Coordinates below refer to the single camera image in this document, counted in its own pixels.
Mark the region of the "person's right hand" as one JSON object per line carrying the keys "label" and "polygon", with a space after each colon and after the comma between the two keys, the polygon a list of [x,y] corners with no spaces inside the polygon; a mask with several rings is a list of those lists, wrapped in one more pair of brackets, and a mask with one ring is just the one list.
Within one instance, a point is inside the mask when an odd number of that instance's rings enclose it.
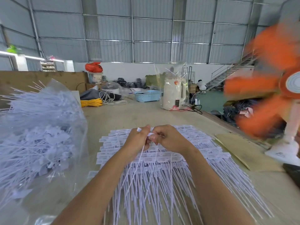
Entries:
{"label": "person's right hand", "polygon": [[184,155],[189,149],[193,148],[191,144],[178,130],[172,125],[160,125],[155,128],[165,128],[165,137],[155,138],[156,145],[160,144],[167,150]]}

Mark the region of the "white plastic tag tie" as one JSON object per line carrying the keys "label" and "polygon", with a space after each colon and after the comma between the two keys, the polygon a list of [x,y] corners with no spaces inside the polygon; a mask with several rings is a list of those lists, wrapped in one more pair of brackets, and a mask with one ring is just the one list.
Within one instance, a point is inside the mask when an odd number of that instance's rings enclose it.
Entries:
{"label": "white plastic tag tie", "polygon": [[[148,139],[149,139],[151,142],[154,142],[154,141],[155,141],[155,138],[151,138],[151,135],[152,135],[152,131],[150,131],[150,133],[148,134]],[[139,163],[141,162],[141,158],[142,158],[143,152],[144,152],[144,151],[142,150],[142,151],[140,151],[140,152],[137,154],[137,156],[136,156],[136,158],[138,158],[137,164],[139,164]],[[132,166],[132,164],[135,164],[136,158],[135,158],[133,161],[130,162],[130,166],[128,167],[128,171],[127,171],[126,174],[128,174],[129,172],[131,172],[131,170],[132,170],[131,166]]]}

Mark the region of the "person's right forearm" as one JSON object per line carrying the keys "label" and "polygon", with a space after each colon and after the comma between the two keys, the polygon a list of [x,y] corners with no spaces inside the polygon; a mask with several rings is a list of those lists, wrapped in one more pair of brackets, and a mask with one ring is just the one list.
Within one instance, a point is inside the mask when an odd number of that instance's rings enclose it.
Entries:
{"label": "person's right forearm", "polygon": [[192,174],[204,225],[256,225],[196,147],[189,143],[179,153]]}

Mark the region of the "blue plastic basket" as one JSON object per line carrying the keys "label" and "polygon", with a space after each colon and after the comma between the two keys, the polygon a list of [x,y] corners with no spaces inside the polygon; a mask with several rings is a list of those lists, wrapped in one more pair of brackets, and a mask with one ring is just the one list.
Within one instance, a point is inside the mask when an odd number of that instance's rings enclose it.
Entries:
{"label": "blue plastic basket", "polygon": [[145,92],[137,91],[133,93],[138,102],[153,102],[159,101],[161,92],[159,90],[146,90]]}

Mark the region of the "heap of black parts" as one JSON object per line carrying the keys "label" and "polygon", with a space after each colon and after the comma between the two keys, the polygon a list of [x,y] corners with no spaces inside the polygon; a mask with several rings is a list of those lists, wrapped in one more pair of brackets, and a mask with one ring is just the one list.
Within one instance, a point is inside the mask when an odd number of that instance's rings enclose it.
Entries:
{"label": "heap of black parts", "polygon": [[124,80],[124,78],[118,78],[117,80],[113,80],[113,82],[118,83],[120,86],[125,88],[147,88],[145,81],[142,81],[141,78],[137,78],[133,82],[127,82],[126,80]]}

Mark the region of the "pile of white tag ties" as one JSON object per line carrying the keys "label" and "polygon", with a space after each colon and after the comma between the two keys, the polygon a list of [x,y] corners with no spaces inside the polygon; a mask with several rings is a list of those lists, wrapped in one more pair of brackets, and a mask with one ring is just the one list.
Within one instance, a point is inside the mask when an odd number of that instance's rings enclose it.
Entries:
{"label": "pile of white tag ties", "polygon": [[[192,125],[175,128],[201,152],[255,222],[262,225],[262,219],[275,217],[229,152]],[[192,175],[182,155],[151,143],[139,164],[137,160],[128,174],[130,163],[125,167],[102,225],[203,224]]]}

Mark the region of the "grey fabric bag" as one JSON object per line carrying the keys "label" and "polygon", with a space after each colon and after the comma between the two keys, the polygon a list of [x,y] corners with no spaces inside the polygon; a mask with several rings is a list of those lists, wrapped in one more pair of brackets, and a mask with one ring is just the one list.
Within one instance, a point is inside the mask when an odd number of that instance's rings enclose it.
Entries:
{"label": "grey fabric bag", "polygon": [[86,90],[86,91],[84,91],[80,94],[80,100],[99,99],[100,98],[99,93],[100,93],[99,90],[95,90],[95,89],[91,88],[91,89]]}

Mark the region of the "black metal rack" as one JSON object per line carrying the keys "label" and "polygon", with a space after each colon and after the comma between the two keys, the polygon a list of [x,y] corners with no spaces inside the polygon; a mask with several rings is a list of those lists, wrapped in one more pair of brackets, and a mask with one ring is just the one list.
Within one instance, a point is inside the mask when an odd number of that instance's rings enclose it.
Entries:
{"label": "black metal rack", "polygon": [[188,81],[188,85],[194,84],[195,82],[195,72],[193,71],[192,66],[189,66],[187,68],[187,81]]}

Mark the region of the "red plastic bag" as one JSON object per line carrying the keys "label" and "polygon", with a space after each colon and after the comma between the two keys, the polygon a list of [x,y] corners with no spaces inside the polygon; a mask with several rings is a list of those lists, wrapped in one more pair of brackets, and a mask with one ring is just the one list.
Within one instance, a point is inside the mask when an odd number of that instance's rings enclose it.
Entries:
{"label": "red plastic bag", "polygon": [[85,64],[85,70],[91,73],[102,73],[103,68],[100,65],[101,62],[92,62]]}

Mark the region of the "pile of dark garments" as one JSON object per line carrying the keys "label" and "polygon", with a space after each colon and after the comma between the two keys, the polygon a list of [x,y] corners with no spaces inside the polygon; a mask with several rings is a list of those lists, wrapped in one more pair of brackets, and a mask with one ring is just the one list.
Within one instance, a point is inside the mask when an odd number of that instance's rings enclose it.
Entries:
{"label": "pile of dark garments", "polygon": [[[262,100],[262,97],[258,97],[238,101],[227,101],[223,105],[222,112],[211,110],[210,114],[218,117],[219,119],[229,123],[236,128],[240,128],[240,126],[236,124],[236,118],[239,116],[249,117],[250,114],[253,113],[253,106],[257,105]],[[280,138],[284,134],[285,127],[286,121],[280,118],[279,123],[272,127],[272,129],[269,130],[268,133],[264,134],[261,139],[266,140]]]}

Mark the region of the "brown cardboard sheet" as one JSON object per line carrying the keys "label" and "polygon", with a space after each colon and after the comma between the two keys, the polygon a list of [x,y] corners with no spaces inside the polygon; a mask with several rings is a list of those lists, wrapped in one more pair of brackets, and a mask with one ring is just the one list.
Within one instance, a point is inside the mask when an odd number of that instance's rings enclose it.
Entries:
{"label": "brown cardboard sheet", "polygon": [[250,140],[231,132],[215,134],[215,137],[250,171],[285,172],[281,163],[265,155],[262,148]]}

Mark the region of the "metal staircase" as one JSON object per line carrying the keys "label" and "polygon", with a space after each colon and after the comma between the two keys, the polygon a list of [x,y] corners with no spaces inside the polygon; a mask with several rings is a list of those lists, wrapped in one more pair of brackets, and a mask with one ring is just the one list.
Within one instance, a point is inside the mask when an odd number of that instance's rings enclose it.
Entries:
{"label": "metal staircase", "polygon": [[242,59],[238,63],[231,65],[222,65],[217,70],[211,73],[210,81],[206,83],[207,90],[222,87],[224,85],[224,81],[240,68],[253,70],[256,59],[257,57],[254,53],[249,53],[246,56],[242,57]]}

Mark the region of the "clear bag of tag ties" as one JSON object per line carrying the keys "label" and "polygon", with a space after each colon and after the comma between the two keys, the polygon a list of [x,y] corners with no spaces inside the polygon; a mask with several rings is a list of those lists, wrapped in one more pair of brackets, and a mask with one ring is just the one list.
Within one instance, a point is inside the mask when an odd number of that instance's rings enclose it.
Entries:
{"label": "clear bag of tag ties", "polygon": [[50,225],[84,185],[87,120],[57,80],[0,95],[0,225]]}

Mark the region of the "black flat device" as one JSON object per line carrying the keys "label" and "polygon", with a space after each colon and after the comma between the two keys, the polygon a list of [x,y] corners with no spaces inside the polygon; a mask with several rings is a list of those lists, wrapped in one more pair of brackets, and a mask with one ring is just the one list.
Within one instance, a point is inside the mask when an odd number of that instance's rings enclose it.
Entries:
{"label": "black flat device", "polygon": [[283,163],[283,169],[287,175],[292,179],[295,185],[300,189],[300,166]]}

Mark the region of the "green object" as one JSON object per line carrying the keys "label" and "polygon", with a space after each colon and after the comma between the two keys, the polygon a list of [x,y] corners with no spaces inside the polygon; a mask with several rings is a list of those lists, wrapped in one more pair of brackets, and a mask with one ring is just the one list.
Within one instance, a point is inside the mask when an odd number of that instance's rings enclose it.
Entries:
{"label": "green object", "polygon": [[21,54],[22,53],[22,50],[21,49],[18,49],[16,46],[14,46],[14,45],[9,45],[8,47],[7,47],[7,49],[6,49],[6,51],[8,52],[8,53],[13,53],[13,54],[17,54],[17,55],[19,55],[19,54]]}

